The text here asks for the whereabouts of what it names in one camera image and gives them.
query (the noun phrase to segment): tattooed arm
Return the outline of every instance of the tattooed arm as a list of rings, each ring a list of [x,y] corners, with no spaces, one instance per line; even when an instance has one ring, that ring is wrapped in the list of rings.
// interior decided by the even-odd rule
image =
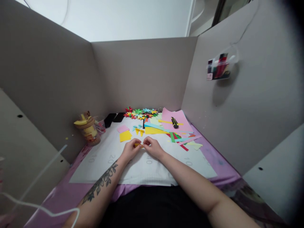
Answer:
[[[134,143],[141,143],[141,141],[139,139],[132,139],[130,142],[127,142],[121,156],[80,201],[77,206],[80,209],[80,214],[75,227],[96,227],[99,225],[124,168],[141,148],[140,145],[134,148]],[[75,217],[76,212],[70,215],[63,227],[71,227]]]

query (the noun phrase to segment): forearm tattoo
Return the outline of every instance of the forearm tattoo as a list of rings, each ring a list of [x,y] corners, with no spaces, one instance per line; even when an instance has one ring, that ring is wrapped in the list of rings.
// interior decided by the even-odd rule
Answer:
[[[100,192],[100,187],[103,187],[104,185],[107,187],[108,184],[111,183],[110,177],[113,176],[113,173],[116,172],[116,167],[118,164],[116,164],[117,160],[110,166],[110,168],[99,178],[98,181],[93,185],[93,187],[88,191],[88,193],[84,196],[82,204],[84,204],[87,201],[92,201],[93,198],[95,198],[95,191],[96,196],[98,196]]]

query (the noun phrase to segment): white cable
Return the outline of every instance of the white cable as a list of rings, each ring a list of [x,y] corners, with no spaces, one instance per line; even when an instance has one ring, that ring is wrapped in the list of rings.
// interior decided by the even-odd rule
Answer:
[[[75,226],[75,224],[77,222],[77,219],[79,217],[79,213],[80,213],[80,209],[79,208],[72,208],[70,210],[54,214],[54,213],[50,212],[48,209],[46,209],[46,208],[44,208],[42,206],[39,206],[37,204],[22,202],[20,200],[15,199],[14,197],[12,197],[11,195],[9,195],[7,193],[0,193],[0,194],[6,196],[8,199],[10,199],[11,201],[13,201],[16,204],[20,204],[20,205],[24,205],[24,206],[30,206],[30,207],[35,207],[37,209],[40,209],[40,210],[44,211],[46,214],[48,214],[51,217],[57,217],[57,216],[61,216],[61,215],[68,214],[68,213],[76,211],[77,215],[76,215],[75,221],[74,221],[74,223],[73,223],[73,225],[72,225],[71,228],[74,228],[74,226]]]
[[[25,190],[23,195],[20,197],[20,201],[22,201],[25,196],[28,194],[28,192],[31,190],[31,188],[36,184],[38,179],[42,176],[42,174],[51,166],[51,164],[58,158],[58,156],[61,154],[61,152],[67,147],[67,145],[64,145],[61,150],[52,158],[52,160],[43,168],[43,170],[40,171],[40,173],[37,175],[37,177],[33,180],[33,182],[29,185],[29,187]]]
[[[70,7],[70,0],[67,0],[67,5],[66,5],[66,14],[64,15],[63,21],[61,22],[61,26],[66,22],[67,19],[67,13],[69,11],[69,7]]]
[[[255,13],[253,14],[253,17],[251,18],[250,22],[249,22],[248,25],[246,26],[246,28],[245,28],[244,32],[242,33],[240,39],[239,39],[237,42],[232,43],[232,44],[237,44],[237,43],[239,43],[239,41],[243,38],[243,36],[244,36],[245,32],[247,31],[249,25],[251,24],[251,22],[252,22],[253,19],[255,18],[256,14],[257,14],[257,12],[258,12],[258,10],[259,10],[259,7],[260,7],[260,1],[257,0],[257,7],[256,7]]]

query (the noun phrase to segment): smartphone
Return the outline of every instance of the smartphone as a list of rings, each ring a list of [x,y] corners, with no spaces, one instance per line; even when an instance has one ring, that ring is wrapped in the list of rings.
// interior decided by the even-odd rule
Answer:
[[[104,126],[105,126],[105,128],[109,128],[111,126],[111,123],[113,122],[115,116],[116,116],[116,113],[110,113],[106,117],[106,119],[104,120]]]
[[[123,118],[124,118],[124,114],[125,112],[120,112],[117,114],[117,116],[115,117],[115,119],[113,120],[114,123],[120,123],[122,122]]]

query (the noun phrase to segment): hand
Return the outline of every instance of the hand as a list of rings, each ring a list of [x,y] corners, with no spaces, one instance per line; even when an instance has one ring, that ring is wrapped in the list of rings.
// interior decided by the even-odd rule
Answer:
[[[143,140],[143,147],[158,160],[160,160],[160,158],[166,154],[166,152],[159,145],[158,141],[149,136]]]
[[[135,155],[139,152],[141,145],[135,147],[134,143],[141,143],[141,141],[137,138],[132,139],[130,142],[127,142],[124,146],[123,152],[120,157],[124,158],[128,163],[131,159],[135,157]]]

